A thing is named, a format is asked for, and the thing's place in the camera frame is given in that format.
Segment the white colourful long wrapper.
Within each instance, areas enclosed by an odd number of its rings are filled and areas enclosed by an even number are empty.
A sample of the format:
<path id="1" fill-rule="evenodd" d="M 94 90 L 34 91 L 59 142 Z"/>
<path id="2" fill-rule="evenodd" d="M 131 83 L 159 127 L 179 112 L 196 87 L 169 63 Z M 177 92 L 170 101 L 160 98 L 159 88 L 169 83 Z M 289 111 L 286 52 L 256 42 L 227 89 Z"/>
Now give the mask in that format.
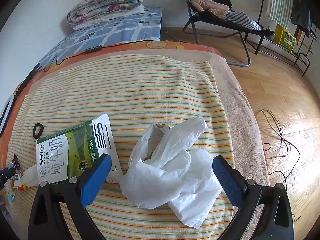
<path id="1" fill-rule="evenodd" d="M 24 191 L 27 188 L 38 186 L 39 183 L 37 165 L 35 164 L 25 171 L 15 175 L 13 189 Z"/>

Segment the green white milk carton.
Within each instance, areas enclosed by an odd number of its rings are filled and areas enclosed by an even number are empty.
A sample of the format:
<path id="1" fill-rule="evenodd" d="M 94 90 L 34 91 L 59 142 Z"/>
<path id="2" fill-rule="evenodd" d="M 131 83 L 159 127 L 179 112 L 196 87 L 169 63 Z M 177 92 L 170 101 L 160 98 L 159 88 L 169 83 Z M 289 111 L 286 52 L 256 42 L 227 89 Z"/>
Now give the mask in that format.
<path id="1" fill-rule="evenodd" d="M 36 140 L 39 182 L 58 183 L 79 177 L 103 154 L 111 157 L 105 179 L 119 184 L 123 178 L 111 123 L 107 114 Z"/>

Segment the white plastic bag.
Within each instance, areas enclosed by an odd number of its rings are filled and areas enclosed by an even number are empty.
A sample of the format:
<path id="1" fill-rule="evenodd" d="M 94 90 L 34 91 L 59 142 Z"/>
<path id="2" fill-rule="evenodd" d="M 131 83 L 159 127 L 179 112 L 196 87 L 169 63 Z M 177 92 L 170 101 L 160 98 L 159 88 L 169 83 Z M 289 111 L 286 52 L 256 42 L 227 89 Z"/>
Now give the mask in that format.
<path id="1" fill-rule="evenodd" d="M 122 194 L 138 208 L 168 204 L 182 224 L 199 229 L 222 191 L 213 156 L 193 148 L 207 130 L 200 116 L 173 127 L 149 126 L 131 152 Z"/>

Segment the small colourful foil wrapper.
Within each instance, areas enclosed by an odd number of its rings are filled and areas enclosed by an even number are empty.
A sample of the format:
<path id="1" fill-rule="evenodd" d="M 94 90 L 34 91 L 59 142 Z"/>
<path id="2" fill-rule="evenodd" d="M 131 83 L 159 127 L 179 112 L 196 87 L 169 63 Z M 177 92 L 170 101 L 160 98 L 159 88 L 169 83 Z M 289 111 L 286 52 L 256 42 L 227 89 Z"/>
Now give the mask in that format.
<path id="1" fill-rule="evenodd" d="M 7 187 L 7 200 L 9 203 L 14 202 L 16 192 L 17 192 L 17 188 L 15 188 L 14 185 L 9 185 Z"/>

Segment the beige blanket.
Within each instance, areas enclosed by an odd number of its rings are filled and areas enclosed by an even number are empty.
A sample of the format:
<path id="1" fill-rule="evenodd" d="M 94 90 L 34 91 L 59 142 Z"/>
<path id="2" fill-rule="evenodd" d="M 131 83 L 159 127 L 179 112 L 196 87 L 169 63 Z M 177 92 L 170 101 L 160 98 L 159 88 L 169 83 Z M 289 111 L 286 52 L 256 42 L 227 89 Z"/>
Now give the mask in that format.
<path id="1" fill-rule="evenodd" d="M 253 111 L 225 59 L 210 52 L 144 49 L 94 57 L 45 77 L 21 112 L 26 127 L 42 123 L 46 134 L 108 114 L 123 171 L 151 124 L 202 116 L 209 129 L 196 146 L 268 183 Z"/>

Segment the orange floral bed sheet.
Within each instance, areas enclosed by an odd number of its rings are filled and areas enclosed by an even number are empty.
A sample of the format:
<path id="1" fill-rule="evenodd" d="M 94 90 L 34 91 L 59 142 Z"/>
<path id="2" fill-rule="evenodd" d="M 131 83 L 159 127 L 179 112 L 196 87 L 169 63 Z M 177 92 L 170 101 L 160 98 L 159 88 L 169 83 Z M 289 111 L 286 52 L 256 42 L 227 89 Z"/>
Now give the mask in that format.
<path id="1" fill-rule="evenodd" d="M 31 87 L 37 81 L 40 81 L 47 77 L 49 74 L 52 74 L 58 70 L 64 70 L 67 66 L 77 63 L 83 60 L 90 60 L 91 58 L 97 56 L 110 56 L 112 53 L 121 52 L 121 51 L 135 51 L 135 50 L 144 50 L 144 49 L 173 49 L 173 50 L 199 50 L 210 52 L 216 55 L 221 55 L 221 53 L 209 46 L 203 45 L 196 45 L 192 43 L 186 42 L 178 42 L 178 41 L 140 41 L 140 42 L 133 42 L 133 43 L 125 43 L 125 44 L 117 44 L 114 46 L 106 46 L 103 47 L 100 51 L 96 51 L 93 53 L 78 53 L 73 56 L 69 56 L 64 60 L 59 61 L 59 65 L 52 64 L 48 71 L 45 72 L 43 70 L 37 72 L 33 78 L 29 81 L 29 83 L 25 86 L 24 89 L 21 90 L 19 93 L 18 91 L 14 92 L 15 100 L 12 104 L 12 108 L 9 115 L 9 120 L 7 121 L 7 125 L 4 129 L 4 132 L 1 136 L 1 168 L 5 168 L 7 165 L 7 155 L 8 155 L 8 144 L 12 134 L 12 128 L 20 110 L 20 107 L 23 103 L 24 97 L 29 94 Z"/>

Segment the striped yellow towel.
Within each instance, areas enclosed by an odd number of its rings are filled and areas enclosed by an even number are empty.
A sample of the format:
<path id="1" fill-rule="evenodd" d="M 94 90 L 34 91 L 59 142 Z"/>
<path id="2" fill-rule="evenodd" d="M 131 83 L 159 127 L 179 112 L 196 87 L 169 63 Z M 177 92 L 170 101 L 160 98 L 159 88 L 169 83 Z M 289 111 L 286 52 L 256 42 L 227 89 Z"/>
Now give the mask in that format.
<path id="1" fill-rule="evenodd" d="M 188 59 L 129 53 L 42 72 L 41 84 L 14 111 L 10 135 L 1 139 L 1 159 L 17 156 L 22 168 L 29 168 L 36 163 L 36 123 L 42 123 L 49 135 L 105 113 L 123 172 L 151 124 L 175 126 L 194 116 L 203 117 L 209 128 L 195 147 L 234 164 L 222 87 L 217 83 L 219 70 L 227 69 L 225 59 L 215 54 L 197 53 Z M 220 194 L 202 226 L 193 229 L 167 205 L 137 208 L 112 183 L 104 184 L 87 209 L 106 239 L 217 239 L 233 214 L 227 197 Z"/>

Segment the yellow crate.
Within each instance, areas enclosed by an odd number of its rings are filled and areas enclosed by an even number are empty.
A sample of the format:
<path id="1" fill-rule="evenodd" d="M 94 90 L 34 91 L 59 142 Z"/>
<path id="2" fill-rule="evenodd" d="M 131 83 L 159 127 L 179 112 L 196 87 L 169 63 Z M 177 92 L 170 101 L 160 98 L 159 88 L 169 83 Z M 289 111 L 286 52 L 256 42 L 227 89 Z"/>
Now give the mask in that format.
<path id="1" fill-rule="evenodd" d="M 290 32 L 283 28 L 281 25 L 277 25 L 274 31 L 274 43 L 281 46 L 288 52 L 292 52 L 296 45 L 296 38 L 290 34 Z"/>

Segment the striped garment on chair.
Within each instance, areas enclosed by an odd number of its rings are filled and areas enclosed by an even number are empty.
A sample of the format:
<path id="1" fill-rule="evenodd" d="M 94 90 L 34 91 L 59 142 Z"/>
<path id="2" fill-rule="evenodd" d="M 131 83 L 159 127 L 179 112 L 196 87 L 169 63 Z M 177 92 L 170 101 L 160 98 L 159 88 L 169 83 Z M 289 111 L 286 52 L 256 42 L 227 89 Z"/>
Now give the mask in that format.
<path id="1" fill-rule="evenodd" d="M 262 30 L 262 27 L 257 22 L 251 20 L 249 16 L 244 12 L 236 12 L 229 10 L 225 12 L 225 20 L 232 24 L 236 24 L 253 31 Z"/>

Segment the black metal clothes rack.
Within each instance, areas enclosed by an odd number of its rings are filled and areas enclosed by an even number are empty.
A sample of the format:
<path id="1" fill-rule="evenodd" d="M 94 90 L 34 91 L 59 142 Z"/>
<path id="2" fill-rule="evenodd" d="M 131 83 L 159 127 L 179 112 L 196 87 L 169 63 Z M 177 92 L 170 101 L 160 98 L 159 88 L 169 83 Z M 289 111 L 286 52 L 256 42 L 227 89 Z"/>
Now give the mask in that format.
<path id="1" fill-rule="evenodd" d="M 303 76 L 309 70 L 312 45 L 317 42 L 317 22 L 303 0 L 262 0 L 258 23 L 263 15 L 276 24 L 272 33 L 249 41 L 255 53 L 264 53 L 284 62 Z"/>

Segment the blue checked bed sheet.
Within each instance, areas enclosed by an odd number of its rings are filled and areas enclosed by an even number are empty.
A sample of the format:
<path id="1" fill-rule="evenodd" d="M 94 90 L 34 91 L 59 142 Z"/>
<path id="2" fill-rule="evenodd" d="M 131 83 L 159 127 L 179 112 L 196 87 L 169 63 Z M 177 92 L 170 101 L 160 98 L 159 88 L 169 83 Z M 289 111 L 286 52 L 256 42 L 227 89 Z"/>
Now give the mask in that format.
<path id="1" fill-rule="evenodd" d="M 142 14 L 117 17 L 91 27 L 76 30 L 54 46 L 40 60 L 40 67 L 60 61 L 96 46 L 110 46 L 139 41 L 159 41 L 161 38 L 162 8 L 146 7 Z"/>

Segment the peach clothes on chair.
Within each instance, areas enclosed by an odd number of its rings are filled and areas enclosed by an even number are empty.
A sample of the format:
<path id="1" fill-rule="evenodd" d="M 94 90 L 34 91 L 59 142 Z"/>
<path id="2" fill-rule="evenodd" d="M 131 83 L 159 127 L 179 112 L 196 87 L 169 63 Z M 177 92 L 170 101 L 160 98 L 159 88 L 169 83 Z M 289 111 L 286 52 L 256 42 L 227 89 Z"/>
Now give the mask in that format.
<path id="1" fill-rule="evenodd" d="M 199 12 L 208 11 L 220 19 L 225 19 L 225 12 L 229 11 L 229 6 L 217 3 L 213 0 L 190 0 L 193 7 Z"/>

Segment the green striped hanging towel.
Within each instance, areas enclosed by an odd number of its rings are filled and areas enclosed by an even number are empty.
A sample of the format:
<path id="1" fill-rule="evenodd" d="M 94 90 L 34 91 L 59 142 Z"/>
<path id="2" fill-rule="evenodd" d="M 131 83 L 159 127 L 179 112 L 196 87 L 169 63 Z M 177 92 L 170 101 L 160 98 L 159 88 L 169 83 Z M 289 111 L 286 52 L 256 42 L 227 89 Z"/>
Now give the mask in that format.
<path id="1" fill-rule="evenodd" d="M 267 15 L 271 21 L 287 28 L 292 14 L 293 0 L 268 0 Z"/>

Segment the dark hanging jacket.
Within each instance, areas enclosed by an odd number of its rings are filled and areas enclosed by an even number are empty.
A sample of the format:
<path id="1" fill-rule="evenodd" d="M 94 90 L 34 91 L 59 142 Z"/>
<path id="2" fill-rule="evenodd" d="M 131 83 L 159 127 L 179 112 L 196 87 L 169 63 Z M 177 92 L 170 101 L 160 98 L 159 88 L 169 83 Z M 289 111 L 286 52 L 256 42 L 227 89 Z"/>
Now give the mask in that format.
<path id="1" fill-rule="evenodd" d="M 309 36 L 312 26 L 311 14 L 302 0 L 293 0 L 291 23 Z"/>

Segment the black folding chair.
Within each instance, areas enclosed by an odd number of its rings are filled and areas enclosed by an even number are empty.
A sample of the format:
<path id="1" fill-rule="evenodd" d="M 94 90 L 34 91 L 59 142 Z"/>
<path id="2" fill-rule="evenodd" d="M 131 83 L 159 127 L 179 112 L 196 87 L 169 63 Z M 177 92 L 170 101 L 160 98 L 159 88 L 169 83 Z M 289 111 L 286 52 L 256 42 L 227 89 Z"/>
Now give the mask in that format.
<path id="1" fill-rule="evenodd" d="M 199 44 L 199 33 L 196 30 L 196 22 L 204 22 L 218 27 L 231 29 L 234 33 L 225 35 L 228 38 L 234 35 L 239 35 L 242 45 L 247 56 L 247 62 L 227 61 L 228 65 L 238 67 L 248 67 L 251 64 L 251 58 L 246 45 L 248 34 L 260 36 L 262 41 L 265 37 L 272 34 L 272 31 L 265 29 L 260 23 L 252 20 L 244 12 L 236 12 L 232 9 L 231 0 L 185 0 L 187 4 L 189 19 L 182 31 L 187 31 L 188 27 L 192 27 L 192 31 L 196 44 Z"/>

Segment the folded floral quilt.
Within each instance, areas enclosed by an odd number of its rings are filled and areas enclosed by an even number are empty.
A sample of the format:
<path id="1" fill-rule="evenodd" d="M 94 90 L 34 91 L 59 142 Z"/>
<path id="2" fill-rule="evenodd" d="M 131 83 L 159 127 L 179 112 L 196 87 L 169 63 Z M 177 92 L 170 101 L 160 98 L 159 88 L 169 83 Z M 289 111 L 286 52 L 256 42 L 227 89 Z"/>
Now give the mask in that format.
<path id="1" fill-rule="evenodd" d="M 128 12 L 142 5 L 143 0 L 83 0 L 67 15 L 67 23 L 74 28 L 115 12 Z"/>

